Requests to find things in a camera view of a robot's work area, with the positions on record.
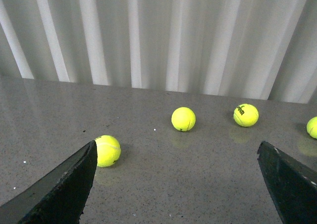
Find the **white curtain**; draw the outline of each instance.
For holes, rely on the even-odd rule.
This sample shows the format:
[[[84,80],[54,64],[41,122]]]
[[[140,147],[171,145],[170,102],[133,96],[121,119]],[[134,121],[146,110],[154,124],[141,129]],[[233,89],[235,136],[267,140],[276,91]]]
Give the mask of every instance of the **white curtain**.
[[[0,74],[317,102],[317,0],[0,0]]]

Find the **tennis ball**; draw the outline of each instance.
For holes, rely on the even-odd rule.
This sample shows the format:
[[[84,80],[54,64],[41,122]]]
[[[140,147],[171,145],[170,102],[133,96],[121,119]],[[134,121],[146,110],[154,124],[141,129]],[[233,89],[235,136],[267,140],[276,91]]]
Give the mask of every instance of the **tennis ball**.
[[[317,139],[317,116],[308,121],[306,129],[312,138]]]
[[[196,122],[194,112],[186,107],[176,109],[172,114],[172,124],[179,131],[189,131]]]
[[[112,136],[100,136],[95,139],[97,144],[97,166],[108,167],[113,165],[120,157],[120,144]]]
[[[256,124],[259,119],[259,112],[251,104],[241,104],[234,110],[233,118],[240,126],[249,127]]]

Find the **yellow tennis ball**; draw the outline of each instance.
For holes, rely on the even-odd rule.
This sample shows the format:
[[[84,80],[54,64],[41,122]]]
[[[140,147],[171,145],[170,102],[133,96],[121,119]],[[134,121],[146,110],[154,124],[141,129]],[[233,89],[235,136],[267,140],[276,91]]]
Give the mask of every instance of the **yellow tennis ball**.
[[[259,119],[259,112],[251,104],[241,104],[234,110],[233,118],[240,126],[249,127],[256,124]]]
[[[112,136],[100,136],[95,139],[97,144],[97,166],[108,167],[113,165],[120,157],[120,144]]]
[[[312,138],[317,139],[317,116],[308,121],[306,129]]]
[[[179,131],[189,131],[196,122],[194,112],[186,107],[176,109],[172,114],[172,124]]]

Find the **gray countertop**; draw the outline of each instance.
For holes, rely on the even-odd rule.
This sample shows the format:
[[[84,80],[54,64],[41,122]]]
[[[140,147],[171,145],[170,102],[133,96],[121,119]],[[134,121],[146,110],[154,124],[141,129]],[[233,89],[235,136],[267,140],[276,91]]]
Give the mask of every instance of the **gray countertop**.
[[[237,105],[257,124],[239,127]],[[170,118],[190,107],[197,122]],[[317,170],[306,123],[316,105],[0,77],[0,205],[100,135],[121,144],[118,162],[97,168],[81,224],[282,223],[257,149],[265,140]]]

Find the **printed logo on tennis ball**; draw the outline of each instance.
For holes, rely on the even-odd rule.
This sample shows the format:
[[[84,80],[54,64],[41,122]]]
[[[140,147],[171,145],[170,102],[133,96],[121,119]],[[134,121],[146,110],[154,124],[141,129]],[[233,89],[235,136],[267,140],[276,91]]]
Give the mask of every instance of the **printed logo on tennis ball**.
[[[251,104],[241,104],[234,110],[233,118],[240,126],[249,127],[257,123],[259,112]]]

